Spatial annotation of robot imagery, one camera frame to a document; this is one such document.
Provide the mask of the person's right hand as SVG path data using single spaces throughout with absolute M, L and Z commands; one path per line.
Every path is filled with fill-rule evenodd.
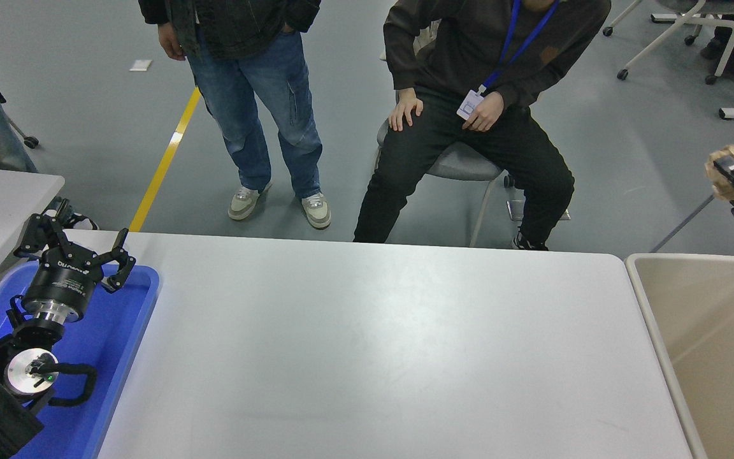
M 166 56 L 174 61 L 186 61 L 186 56 L 171 22 L 157 25 L 158 41 Z
M 387 121 L 391 131 L 400 133 L 405 127 L 413 127 L 415 117 L 420 116 L 424 110 L 424 102 L 414 87 L 397 90 L 396 95 L 396 106 L 391 110 Z

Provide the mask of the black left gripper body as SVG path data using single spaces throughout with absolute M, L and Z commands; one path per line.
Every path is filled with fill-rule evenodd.
M 96 253 L 82 248 L 67 258 L 59 248 L 44 251 L 38 271 L 23 295 L 24 310 L 37 310 L 38 304 L 53 300 L 73 310 L 87 310 L 97 282 L 104 271 L 92 262 Z

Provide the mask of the person's left hand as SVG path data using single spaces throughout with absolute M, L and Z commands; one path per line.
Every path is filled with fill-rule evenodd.
M 505 107 L 506 103 L 503 96 L 498 91 L 491 91 L 475 107 L 461 129 L 474 131 L 475 133 L 486 133 L 498 122 Z

